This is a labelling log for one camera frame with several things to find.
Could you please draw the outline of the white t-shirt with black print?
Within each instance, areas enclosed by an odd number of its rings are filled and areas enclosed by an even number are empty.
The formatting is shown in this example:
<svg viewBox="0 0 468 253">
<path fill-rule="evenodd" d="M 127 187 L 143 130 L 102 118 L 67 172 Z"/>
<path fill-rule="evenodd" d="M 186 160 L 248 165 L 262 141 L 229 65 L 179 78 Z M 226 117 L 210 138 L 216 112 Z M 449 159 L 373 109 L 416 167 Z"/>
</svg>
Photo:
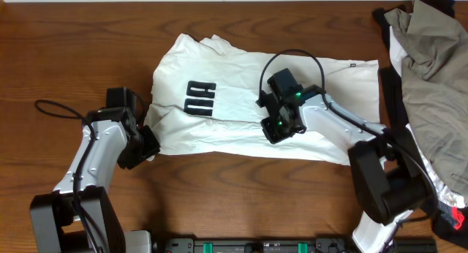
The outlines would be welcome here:
<svg viewBox="0 0 468 253">
<path fill-rule="evenodd" d="M 345 151 L 311 130 L 277 144 L 266 139 L 260 122 L 268 114 L 257 105 L 258 91 L 282 69 L 303 86 L 324 86 L 346 110 L 379 121 L 376 60 L 275 56 L 241 50 L 218 36 L 196 41 L 181 34 L 154 71 L 144 123 L 165 155 L 217 151 L 347 165 Z"/>
</svg>

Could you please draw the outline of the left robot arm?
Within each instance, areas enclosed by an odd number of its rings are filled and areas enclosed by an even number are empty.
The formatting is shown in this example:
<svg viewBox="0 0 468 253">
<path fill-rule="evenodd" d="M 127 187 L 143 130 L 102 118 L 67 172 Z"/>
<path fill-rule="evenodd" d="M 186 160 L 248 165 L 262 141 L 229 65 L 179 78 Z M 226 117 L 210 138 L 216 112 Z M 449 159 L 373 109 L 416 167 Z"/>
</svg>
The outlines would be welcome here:
<svg viewBox="0 0 468 253">
<path fill-rule="evenodd" d="M 63 179 L 37 195 L 29 213 L 39 252 L 151 252 L 146 230 L 124 232 L 108 197 L 116 167 L 131 170 L 159 153 L 160 144 L 137 119 L 140 97 L 109 88 L 106 105 L 79 119 L 83 137 Z"/>
</svg>

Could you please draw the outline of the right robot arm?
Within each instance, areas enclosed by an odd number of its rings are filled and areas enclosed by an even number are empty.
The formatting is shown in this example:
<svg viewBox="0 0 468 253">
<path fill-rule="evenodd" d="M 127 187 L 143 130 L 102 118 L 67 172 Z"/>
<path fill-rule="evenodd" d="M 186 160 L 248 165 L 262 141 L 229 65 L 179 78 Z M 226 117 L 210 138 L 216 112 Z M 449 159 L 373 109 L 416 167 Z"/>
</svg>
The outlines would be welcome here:
<svg viewBox="0 0 468 253">
<path fill-rule="evenodd" d="M 412 212 L 436 203 L 437 193 L 407 129 L 392 132 L 333 102 L 319 86 L 304 88 L 289 69 L 267 81 L 270 92 L 257 101 L 268 117 L 261 122 L 266 138 L 279 143 L 315 131 L 347 152 L 355 195 L 363 209 L 349 242 L 317 239 L 315 252 L 436 252 L 433 239 L 397 239 Z"/>
</svg>

